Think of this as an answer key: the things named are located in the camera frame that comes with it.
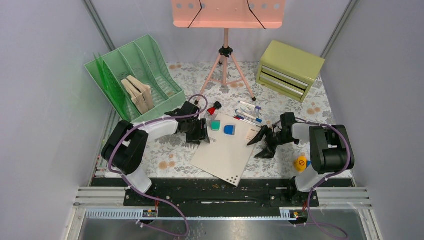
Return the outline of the white sketch pad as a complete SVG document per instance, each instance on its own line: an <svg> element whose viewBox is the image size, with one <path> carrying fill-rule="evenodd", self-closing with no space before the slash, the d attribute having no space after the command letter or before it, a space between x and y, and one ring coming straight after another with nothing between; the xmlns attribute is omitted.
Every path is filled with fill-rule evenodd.
<svg viewBox="0 0 424 240"><path fill-rule="evenodd" d="M215 119L220 120L220 130L208 130L210 143L200 144L190 164L237 187L255 149L247 143L260 128L222 113ZM226 125L236 127L235 135L224 134Z"/></svg>

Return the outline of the purple 52-storey treehouse book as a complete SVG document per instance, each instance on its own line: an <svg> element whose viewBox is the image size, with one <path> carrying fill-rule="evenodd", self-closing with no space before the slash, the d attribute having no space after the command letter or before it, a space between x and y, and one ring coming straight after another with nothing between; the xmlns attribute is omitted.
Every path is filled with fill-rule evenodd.
<svg viewBox="0 0 424 240"><path fill-rule="evenodd" d="M142 93L137 88L135 88L135 86L128 79L123 79L121 83L123 84L128 94L130 95L131 100L136 106L136 108L138 109L138 111L142 115L147 113L149 111L149 108L145 102L145 99Z"/></svg>

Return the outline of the green plastic folder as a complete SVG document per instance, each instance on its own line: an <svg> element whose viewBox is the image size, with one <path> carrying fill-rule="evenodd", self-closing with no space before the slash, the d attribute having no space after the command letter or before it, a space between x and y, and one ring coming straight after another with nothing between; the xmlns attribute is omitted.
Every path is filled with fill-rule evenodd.
<svg viewBox="0 0 424 240"><path fill-rule="evenodd" d="M96 56L96 54L94 54L94 60L100 75L103 89L109 97L111 104L123 120L129 121L131 119L131 111L128 110L123 89L102 56Z"/></svg>

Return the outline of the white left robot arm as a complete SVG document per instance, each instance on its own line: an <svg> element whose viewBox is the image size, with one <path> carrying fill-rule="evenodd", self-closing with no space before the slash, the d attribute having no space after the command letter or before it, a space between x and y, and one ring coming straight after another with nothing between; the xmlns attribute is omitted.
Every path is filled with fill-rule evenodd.
<svg viewBox="0 0 424 240"><path fill-rule="evenodd" d="M136 199L144 206L152 204L155 192L151 179L142 168L147 143L164 136L185 134L186 142L200 145L210 143L206 118L199 118L201 110L186 101L181 108L142 123L121 120L106 141L101 157L108 162L110 172L123 177L136 192Z"/></svg>

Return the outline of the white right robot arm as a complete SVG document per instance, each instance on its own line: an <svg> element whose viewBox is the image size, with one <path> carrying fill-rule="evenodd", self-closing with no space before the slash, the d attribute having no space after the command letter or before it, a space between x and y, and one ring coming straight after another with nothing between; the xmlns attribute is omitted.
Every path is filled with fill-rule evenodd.
<svg viewBox="0 0 424 240"><path fill-rule="evenodd" d="M351 170L355 157L346 127L328 125L301 120L293 112L280 116L274 127L263 125L247 145L264 142L264 149L256 158L271 159L278 146L286 144L309 143L310 166L300 175L294 177L291 188L287 191L287 201L293 206L301 205L311 190L316 189L330 177L337 176L345 170Z"/></svg>

